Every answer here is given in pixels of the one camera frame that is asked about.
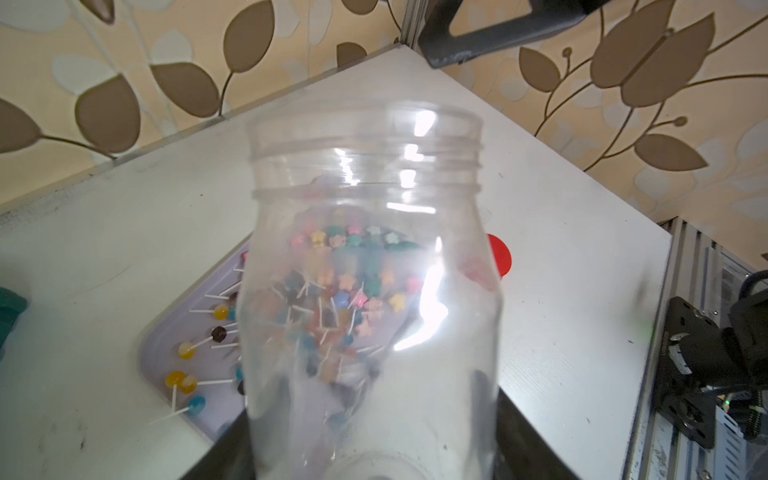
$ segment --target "jar rim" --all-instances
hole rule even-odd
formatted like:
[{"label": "jar rim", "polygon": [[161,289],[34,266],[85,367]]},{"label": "jar rim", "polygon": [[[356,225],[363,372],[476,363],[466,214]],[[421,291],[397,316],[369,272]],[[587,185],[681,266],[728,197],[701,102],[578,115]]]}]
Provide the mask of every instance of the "jar rim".
[{"label": "jar rim", "polygon": [[[380,124],[372,121],[368,126],[364,121],[368,119]],[[430,131],[434,124],[438,127]],[[376,140],[479,150],[482,124],[477,114],[448,105],[345,99],[289,104],[254,118],[247,130],[251,133],[252,158],[256,160],[283,152],[343,147],[357,141],[374,144]]]}]

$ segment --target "black plastic handle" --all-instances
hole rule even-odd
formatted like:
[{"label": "black plastic handle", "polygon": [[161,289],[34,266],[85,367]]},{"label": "black plastic handle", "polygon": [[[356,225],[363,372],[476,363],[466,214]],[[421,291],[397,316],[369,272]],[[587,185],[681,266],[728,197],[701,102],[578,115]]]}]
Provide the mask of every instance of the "black plastic handle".
[{"label": "black plastic handle", "polygon": [[609,0],[531,0],[531,13],[454,37],[449,33],[463,0],[437,0],[419,35],[429,66],[447,67],[568,30]]}]

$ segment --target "lollipop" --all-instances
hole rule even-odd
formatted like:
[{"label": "lollipop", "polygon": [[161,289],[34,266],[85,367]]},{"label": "lollipop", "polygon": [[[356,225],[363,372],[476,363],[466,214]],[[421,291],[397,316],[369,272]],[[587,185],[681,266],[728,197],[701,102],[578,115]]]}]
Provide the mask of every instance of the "lollipop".
[{"label": "lollipop", "polygon": [[205,408],[205,398],[201,396],[195,396],[190,399],[189,403],[184,408],[178,409],[176,412],[170,413],[165,417],[160,417],[159,419],[155,419],[152,422],[150,422],[150,424],[159,422],[160,420],[169,419],[170,417],[180,415],[182,413],[189,413],[189,415],[191,416],[197,416],[200,414],[200,412],[203,411],[204,408]]}]

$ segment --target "black cable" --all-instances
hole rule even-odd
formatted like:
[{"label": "black cable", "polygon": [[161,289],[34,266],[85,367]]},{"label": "black cable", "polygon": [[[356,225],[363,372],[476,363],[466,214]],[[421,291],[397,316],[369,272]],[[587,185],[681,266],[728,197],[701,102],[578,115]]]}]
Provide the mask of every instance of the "black cable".
[{"label": "black cable", "polygon": [[741,284],[739,300],[748,297],[752,293],[752,289],[755,285],[763,280],[768,280],[768,270],[761,270],[760,272],[755,272],[752,275],[749,275],[746,280],[744,280],[744,283]]}]

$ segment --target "metal frame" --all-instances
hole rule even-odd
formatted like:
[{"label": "metal frame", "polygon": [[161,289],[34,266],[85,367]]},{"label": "metal frame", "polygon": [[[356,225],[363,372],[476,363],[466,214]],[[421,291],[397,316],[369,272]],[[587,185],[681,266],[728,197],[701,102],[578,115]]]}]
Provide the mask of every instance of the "metal frame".
[{"label": "metal frame", "polygon": [[[720,451],[723,442],[729,440],[746,455],[746,441],[734,438],[723,430],[730,420],[725,412],[718,409],[715,448],[702,449],[685,435],[680,434],[664,417],[651,411],[650,398],[664,332],[667,305],[674,296],[683,297],[688,303],[703,311],[722,327],[727,322],[721,308],[721,283],[723,256],[737,262],[733,255],[712,241],[685,220],[674,218],[661,226],[672,233],[672,247],[664,277],[654,333],[651,338],[646,362],[643,385],[637,403],[633,432],[624,465],[624,478],[630,480],[710,480],[724,466],[725,457]],[[731,480],[743,480],[743,470]]]}]

